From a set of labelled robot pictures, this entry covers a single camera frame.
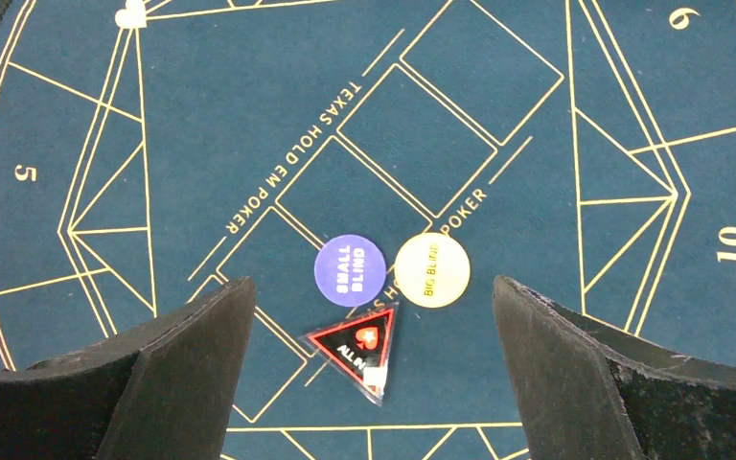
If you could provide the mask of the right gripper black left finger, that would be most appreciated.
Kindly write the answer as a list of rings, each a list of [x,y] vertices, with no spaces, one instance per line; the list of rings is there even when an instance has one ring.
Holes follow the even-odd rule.
[[[0,372],[0,459],[217,459],[256,307],[248,277]]]

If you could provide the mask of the black red all-in triangle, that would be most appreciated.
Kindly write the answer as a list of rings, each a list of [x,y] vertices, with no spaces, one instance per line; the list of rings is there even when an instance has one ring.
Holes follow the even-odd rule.
[[[301,340],[347,376],[367,400],[382,406],[398,303],[319,328]]]

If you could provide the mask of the purple small blind button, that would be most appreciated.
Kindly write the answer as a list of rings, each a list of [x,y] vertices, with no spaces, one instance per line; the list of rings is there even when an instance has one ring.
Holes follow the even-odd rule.
[[[314,281],[322,295],[344,308],[369,303],[383,288],[387,264],[380,249],[356,234],[334,237],[318,251]]]

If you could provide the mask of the yellow big blind button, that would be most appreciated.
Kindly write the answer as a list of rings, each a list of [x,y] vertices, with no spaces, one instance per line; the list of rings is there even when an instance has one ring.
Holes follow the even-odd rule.
[[[407,240],[394,261],[395,282],[402,295],[426,309],[457,301],[472,274],[465,248],[455,239],[425,232]]]

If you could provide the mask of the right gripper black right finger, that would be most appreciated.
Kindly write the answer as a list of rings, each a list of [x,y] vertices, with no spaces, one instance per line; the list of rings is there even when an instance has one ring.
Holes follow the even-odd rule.
[[[494,280],[494,320],[535,459],[736,459],[736,368]]]

